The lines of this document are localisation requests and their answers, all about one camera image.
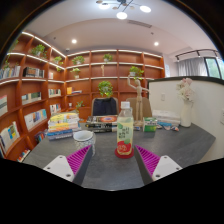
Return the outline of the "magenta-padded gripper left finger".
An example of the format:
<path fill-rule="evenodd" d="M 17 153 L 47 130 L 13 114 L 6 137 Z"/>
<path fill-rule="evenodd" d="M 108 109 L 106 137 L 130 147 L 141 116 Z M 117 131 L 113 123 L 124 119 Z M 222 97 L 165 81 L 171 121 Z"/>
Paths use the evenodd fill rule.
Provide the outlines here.
<path fill-rule="evenodd" d="M 92 155 L 92 146 L 88 145 L 69 156 L 57 156 L 44 167 L 44 170 L 77 185 L 81 185 Z"/>

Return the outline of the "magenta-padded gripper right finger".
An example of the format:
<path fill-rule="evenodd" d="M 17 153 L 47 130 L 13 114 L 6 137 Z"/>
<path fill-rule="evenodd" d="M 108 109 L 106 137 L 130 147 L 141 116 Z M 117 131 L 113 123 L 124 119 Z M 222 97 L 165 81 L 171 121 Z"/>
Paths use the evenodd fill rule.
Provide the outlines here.
<path fill-rule="evenodd" d="M 134 155 L 145 185 L 182 169 L 168 155 L 158 156 L 138 145 L 134 146 Z"/>

